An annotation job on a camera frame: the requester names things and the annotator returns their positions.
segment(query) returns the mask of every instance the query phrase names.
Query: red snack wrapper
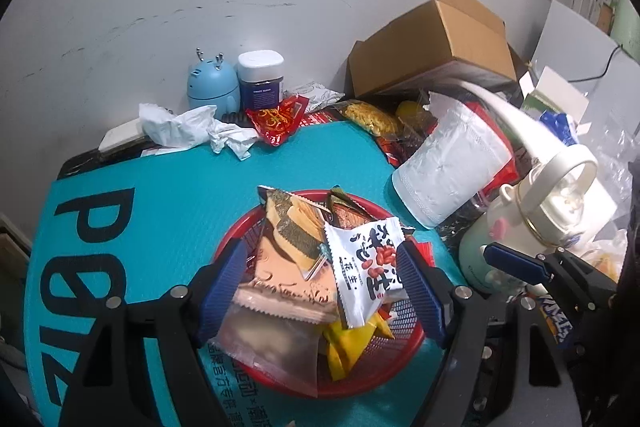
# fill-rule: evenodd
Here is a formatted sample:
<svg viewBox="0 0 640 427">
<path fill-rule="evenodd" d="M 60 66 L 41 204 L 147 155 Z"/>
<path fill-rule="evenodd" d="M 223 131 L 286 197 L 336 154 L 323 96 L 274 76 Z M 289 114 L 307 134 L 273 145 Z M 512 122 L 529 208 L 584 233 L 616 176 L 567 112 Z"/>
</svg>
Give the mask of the red snack wrapper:
<svg viewBox="0 0 640 427">
<path fill-rule="evenodd" d="M 275 109 L 247 109 L 246 113 L 262 140 L 277 147 L 298 129 L 308 103 L 308 98 L 295 94 Z"/>
<path fill-rule="evenodd" d="M 344 120 L 344 117 L 331 107 L 306 114 L 300 122 L 300 127 L 317 125 L 319 123 L 331 123 Z"/>
<path fill-rule="evenodd" d="M 414 236 L 411 236 L 409 238 L 409 241 L 411 241 L 415 245 L 415 247 L 420 252 L 420 255 L 425 261 L 427 261 L 427 264 L 429 266 L 436 266 L 436 263 L 433 260 L 433 247 L 431 246 L 431 243 L 418 243 L 414 239 Z"/>
<path fill-rule="evenodd" d="M 386 156 L 386 161 L 389 165 L 396 169 L 404 163 L 404 155 L 402 154 L 402 148 L 397 141 L 387 140 L 382 136 L 375 137 L 374 140 L 380 147 L 380 150 Z"/>
</svg>

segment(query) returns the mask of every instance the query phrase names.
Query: blue gripper pad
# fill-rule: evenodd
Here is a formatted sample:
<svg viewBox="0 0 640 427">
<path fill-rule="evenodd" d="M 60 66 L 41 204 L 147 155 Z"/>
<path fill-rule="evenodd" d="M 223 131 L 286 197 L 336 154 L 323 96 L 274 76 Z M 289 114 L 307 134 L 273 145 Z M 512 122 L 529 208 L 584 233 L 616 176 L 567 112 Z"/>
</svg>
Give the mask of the blue gripper pad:
<svg viewBox="0 0 640 427">
<path fill-rule="evenodd" d="M 409 295 L 424 333 L 438 346 L 446 347 L 449 337 L 447 330 L 452 320 L 452 301 L 446 289 L 447 287 L 452 289 L 453 285 L 442 270 L 430 267 L 426 263 L 410 241 L 400 244 L 396 262 L 402 286 Z M 438 280 L 439 288 L 434 288 L 430 284 L 427 272 Z"/>
<path fill-rule="evenodd" d="M 196 334 L 196 339 L 201 344 L 218 333 L 246 269 L 246 258 L 246 243 L 243 240 L 231 240 L 208 267 L 212 270 L 213 276 L 200 304 L 200 325 Z"/>
<path fill-rule="evenodd" d="M 499 243 L 491 243 L 484 248 L 484 260 L 490 266 L 528 284 L 544 284 L 549 281 L 549 274 L 542 261 Z"/>
</svg>

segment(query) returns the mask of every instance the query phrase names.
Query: blue humidifier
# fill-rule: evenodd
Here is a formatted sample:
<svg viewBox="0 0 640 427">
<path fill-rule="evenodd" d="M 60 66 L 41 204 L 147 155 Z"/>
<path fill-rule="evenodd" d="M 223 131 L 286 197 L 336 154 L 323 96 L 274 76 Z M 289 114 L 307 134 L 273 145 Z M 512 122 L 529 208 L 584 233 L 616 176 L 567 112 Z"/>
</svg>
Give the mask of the blue humidifier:
<svg viewBox="0 0 640 427">
<path fill-rule="evenodd" d="M 240 86 L 235 68 L 225 62 L 222 53 L 215 60 L 204 60 L 196 48 L 200 63 L 193 68 L 187 81 L 189 107 L 217 106 L 216 117 L 240 110 Z"/>
</svg>

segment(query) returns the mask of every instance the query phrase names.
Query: black lettering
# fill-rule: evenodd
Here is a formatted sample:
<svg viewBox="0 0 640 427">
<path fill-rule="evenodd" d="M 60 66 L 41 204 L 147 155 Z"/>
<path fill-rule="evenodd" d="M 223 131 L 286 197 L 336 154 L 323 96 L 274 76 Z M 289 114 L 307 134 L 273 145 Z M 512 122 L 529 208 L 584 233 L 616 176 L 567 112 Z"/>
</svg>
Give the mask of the black lettering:
<svg viewBox="0 0 640 427">
<path fill-rule="evenodd" d="M 79 273 L 104 272 L 109 276 L 109 292 L 104 297 L 96 297 L 82 282 Z M 51 294 L 50 282 L 59 273 L 75 297 L 56 297 Z M 124 266 L 110 253 L 92 255 L 71 255 L 54 257 L 49 260 L 40 276 L 40 297 L 47 310 L 56 315 L 70 317 L 97 317 L 103 311 L 105 301 L 117 296 L 124 299 L 127 279 Z"/>
<path fill-rule="evenodd" d="M 62 406 L 56 377 L 69 385 L 71 372 L 47 353 L 42 354 L 42 369 L 44 370 L 44 382 L 47 386 L 47 393 L 49 393 L 49 401 L 55 405 Z"/>
<path fill-rule="evenodd" d="M 78 230 L 78 237 L 85 243 L 104 243 L 115 239 L 127 228 L 133 210 L 134 190 L 134 188 L 125 188 L 124 190 L 103 192 L 102 194 L 65 201 L 57 206 L 54 216 L 67 212 L 77 212 L 76 230 Z M 92 208 L 116 205 L 118 206 L 118 217 L 113 223 L 106 227 L 97 228 L 89 225 L 89 211 Z"/>
<path fill-rule="evenodd" d="M 59 347 L 60 349 L 80 353 L 85 338 L 86 335 L 84 333 L 55 330 L 54 328 L 40 326 L 40 342 L 47 344 L 47 346 Z"/>
</svg>

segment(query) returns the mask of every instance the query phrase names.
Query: white kettle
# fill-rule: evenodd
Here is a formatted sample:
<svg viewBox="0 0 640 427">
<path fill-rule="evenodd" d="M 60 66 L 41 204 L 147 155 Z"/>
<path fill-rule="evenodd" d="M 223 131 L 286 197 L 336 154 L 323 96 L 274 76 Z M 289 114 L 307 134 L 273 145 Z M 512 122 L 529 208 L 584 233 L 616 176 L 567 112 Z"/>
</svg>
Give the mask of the white kettle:
<svg viewBox="0 0 640 427">
<path fill-rule="evenodd" d="M 578 144 L 561 150 L 546 165 L 534 165 L 518 185 L 500 187 L 498 197 L 460 242 L 460 267 L 469 284 L 487 293 L 517 293 L 524 286 L 484 261 L 484 246 L 494 241 L 532 257 L 548 248 L 575 245 L 585 232 L 584 195 L 597 172 L 596 158 Z M 543 287 L 533 290 L 545 292 Z"/>
</svg>

